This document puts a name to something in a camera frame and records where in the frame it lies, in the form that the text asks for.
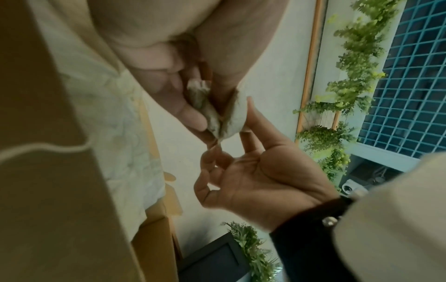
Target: black sleeve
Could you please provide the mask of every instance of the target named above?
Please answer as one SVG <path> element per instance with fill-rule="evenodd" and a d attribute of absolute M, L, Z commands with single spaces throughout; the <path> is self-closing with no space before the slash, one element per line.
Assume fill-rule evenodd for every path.
<path fill-rule="evenodd" d="M 322 219 L 338 217 L 348 207 L 345 199 L 307 210 L 270 234 L 291 282 L 354 282 L 333 245 L 331 228 Z"/>

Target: wall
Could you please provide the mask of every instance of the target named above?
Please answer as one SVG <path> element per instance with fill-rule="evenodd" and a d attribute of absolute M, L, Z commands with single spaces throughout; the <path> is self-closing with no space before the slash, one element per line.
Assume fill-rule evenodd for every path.
<path fill-rule="evenodd" d="M 286 136 L 294 140 L 313 24 L 315 1 L 291 0 L 271 44 L 243 83 L 258 109 Z M 222 210 L 201 207 L 193 192 L 200 172 L 199 159 L 206 147 L 176 119 L 150 100 L 149 116 L 163 168 L 174 174 L 173 184 L 184 214 L 175 218 L 178 240 L 184 255 L 226 233 L 222 221 L 241 219 Z M 223 149 L 239 156 L 242 146 L 237 136 L 223 142 Z M 272 248 L 271 242 L 265 247 Z"/>

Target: blue window grid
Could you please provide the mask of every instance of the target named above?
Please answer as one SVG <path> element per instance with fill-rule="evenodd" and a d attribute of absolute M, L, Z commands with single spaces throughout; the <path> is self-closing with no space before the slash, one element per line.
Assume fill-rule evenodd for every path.
<path fill-rule="evenodd" d="M 446 0 L 408 0 L 359 142 L 420 158 L 446 151 Z"/>

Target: white wall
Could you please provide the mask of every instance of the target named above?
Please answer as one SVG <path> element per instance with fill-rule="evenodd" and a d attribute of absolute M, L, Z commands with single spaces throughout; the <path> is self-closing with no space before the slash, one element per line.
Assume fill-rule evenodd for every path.
<path fill-rule="evenodd" d="M 253 96 L 257 108 L 290 139 L 294 140 L 307 66 L 315 1 L 291 0 L 273 41 L 247 75 L 243 90 Z M 161 154 L 163 168 L 174 174 L 172 185 L 184 214 L 174 219 L 184 255 L 226 233 L 222 221 L 238 221 L 222 210 L 201 207 L 193 192 L 200 172 L 199 159 L 206 147 L 152 100 L 149 116 Z M 238 156 L 242 146 L 238 137 L 223 142 L 223 149 Z M 272 248 L 271 242 L 265 247 Z"/>

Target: white sheet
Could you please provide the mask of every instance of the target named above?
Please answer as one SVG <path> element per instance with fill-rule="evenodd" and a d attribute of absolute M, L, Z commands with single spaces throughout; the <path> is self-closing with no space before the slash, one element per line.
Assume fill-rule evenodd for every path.
<path fill-rule="evenodd" d="M 28 3 L 131 241 L 144 210 L 165 193 L 160 160 L 150 157 L 139 119 L 147 94 L 94 30 L 86 0 Z"/>

